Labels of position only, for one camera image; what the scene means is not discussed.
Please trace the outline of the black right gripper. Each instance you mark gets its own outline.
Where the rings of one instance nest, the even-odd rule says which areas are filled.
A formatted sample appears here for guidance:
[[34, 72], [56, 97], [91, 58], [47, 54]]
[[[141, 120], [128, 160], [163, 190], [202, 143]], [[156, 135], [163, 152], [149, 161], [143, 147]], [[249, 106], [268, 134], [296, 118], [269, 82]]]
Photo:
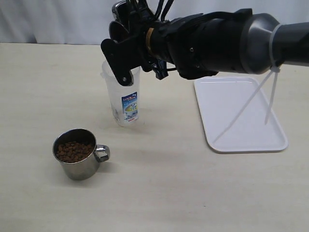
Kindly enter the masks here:
[[154, 71], [158, 79], [180, 70], [169, 48], [173, 38], [171, 28], [178, 26], [179, 22], [179, 17], [162, 21], [154, 14], [130, 14], [127, 40], [118, 43], [105, 39], [101, 42], [101, 50], [121, 86], [134, 84], [131, 70], [137, 67], [146, 72]]

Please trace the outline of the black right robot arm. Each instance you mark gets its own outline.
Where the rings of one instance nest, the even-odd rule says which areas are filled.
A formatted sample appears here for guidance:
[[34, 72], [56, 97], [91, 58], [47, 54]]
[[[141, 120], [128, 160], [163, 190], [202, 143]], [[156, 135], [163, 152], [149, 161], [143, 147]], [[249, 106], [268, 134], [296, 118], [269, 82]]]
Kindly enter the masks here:
[[251, 9], [195, 14], [160, 21], [149, 10], [121, 14], [110, 23], [101, 50], [122, 86], [134, 83], [132, 70], [195, 80], [219, 72], [262, 74], [282, 64], [307, 66], [309, 25], [281, 24]]

